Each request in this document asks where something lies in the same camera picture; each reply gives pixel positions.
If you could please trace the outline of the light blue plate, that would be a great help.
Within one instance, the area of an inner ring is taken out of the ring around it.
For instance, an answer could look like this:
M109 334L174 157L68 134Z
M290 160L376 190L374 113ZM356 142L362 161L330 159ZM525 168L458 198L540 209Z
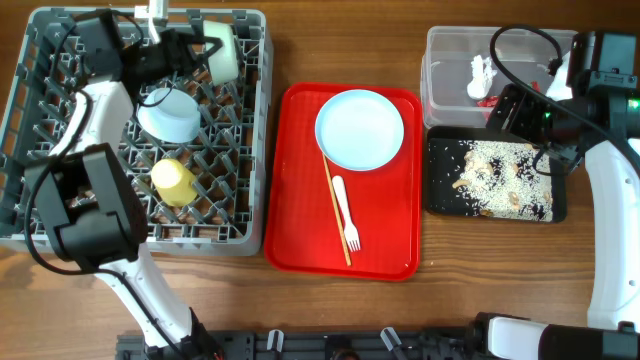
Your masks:
M399 153L404 122L386 97L354 89L334 95L321 107L314 133L329 161L346 170L366 172L385 166Z

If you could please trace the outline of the mint green bowl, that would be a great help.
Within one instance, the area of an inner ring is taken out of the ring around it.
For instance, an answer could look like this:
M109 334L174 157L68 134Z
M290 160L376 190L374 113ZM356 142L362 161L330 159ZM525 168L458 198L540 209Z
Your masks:
M204 35L219 38L222 46L208 58L209 73L214 86L234 81L240 72L235 35L229 24L205 20Z

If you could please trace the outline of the yellow plastic cup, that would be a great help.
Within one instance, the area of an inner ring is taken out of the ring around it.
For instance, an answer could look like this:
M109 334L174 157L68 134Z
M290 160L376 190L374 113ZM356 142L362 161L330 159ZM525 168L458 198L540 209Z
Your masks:
M152 167L151 180L162 201L169 206L183 207L198 196L192 186L195 175L176 159L158 161Z

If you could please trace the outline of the light blue bowl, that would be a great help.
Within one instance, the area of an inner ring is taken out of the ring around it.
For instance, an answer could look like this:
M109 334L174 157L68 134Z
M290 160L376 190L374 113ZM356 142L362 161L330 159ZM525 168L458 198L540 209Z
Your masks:
M188 143L198 135L201 114L198 103L187 93L160 88L144 100L137 119L144 131L159 140Z

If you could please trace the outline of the white plastic fork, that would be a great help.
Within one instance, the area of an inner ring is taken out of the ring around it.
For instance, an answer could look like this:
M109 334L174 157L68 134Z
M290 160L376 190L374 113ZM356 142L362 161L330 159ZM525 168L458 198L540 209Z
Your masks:
M334 176L332 178L332 185L343 216L344 235L347 246L351 252L357 252L361 249L359 233L351 218L346 186L343 178L341 176Z

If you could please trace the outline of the wooden chopstick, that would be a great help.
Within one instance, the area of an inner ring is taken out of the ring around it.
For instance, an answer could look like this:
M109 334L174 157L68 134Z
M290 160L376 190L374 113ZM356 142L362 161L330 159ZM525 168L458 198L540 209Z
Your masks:
M341 245L342 245L342 249L343 249L343 253L344 253L344 257L345 257L345 262L346 262L347 267L351 267L352 266L352 261L351 261L350 252L349 252L347 241L346 241L345 234L344 234L344 228L343 228L343 224L342 224L341 213L340 213L338 202L337 202L337 198L336 198L336 195L335 195L335 191L334 191L334 187L333 187L333 183L332 183L332 177L331 177L330 169L329 169L329 166L328 166L328 161L327 161L327 158L326 158L326 156L324 154L322 154L322 160L323 160L325 175L326 175L327 184L328 184L328 188L329 188L329 192L330 192L330 196L331 196L333 211L334 211L334 215L335 215L335 218L336 218L338 232L339 232L339 236L340 236L340 240L341 240Z

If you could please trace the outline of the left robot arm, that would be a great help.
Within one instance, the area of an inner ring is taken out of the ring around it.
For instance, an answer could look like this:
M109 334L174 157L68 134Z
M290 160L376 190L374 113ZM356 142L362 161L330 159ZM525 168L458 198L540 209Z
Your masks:
M149 359L221 359L223 348L194 310L169 287L146 240L142 203L117 150L146 83L206 68L220 83L239 72L231 28L206 21L188 32L141 28L132 44L120 12L98 9L74 18L88 73L72 88L74 112L61 141L24 171L27 217L38 217L66 276L92 275L108 285L143 332Z

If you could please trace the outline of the red snack wrapper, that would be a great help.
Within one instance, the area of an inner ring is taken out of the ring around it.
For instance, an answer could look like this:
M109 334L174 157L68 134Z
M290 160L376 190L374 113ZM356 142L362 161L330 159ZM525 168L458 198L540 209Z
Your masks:
M536 91L540 90L539 84L536 81L531 82L530 86ZM498 100L498 96L489 96L485 99L477 101L476 105L481 108L493 108L497 104Z

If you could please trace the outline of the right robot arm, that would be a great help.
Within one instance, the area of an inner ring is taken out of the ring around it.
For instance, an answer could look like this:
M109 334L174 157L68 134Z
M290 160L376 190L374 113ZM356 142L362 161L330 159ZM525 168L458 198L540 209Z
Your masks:
M584 327L480 313L469 324L467 357L636 359L639 356L639 90L636 38L592 31L573 37L569 99L534 90L489 52L510 80L489 116L509 133L559 160L586 168L594 203L595 277Z

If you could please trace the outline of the white tissue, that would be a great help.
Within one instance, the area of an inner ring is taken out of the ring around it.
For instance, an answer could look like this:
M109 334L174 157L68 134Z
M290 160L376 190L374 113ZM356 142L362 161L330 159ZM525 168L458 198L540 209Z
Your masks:
M472 80L467 84L467 94L473 100L482 100L488 96L497 71L493 69L491 58L481 55L476 55L471 61L471 70Z

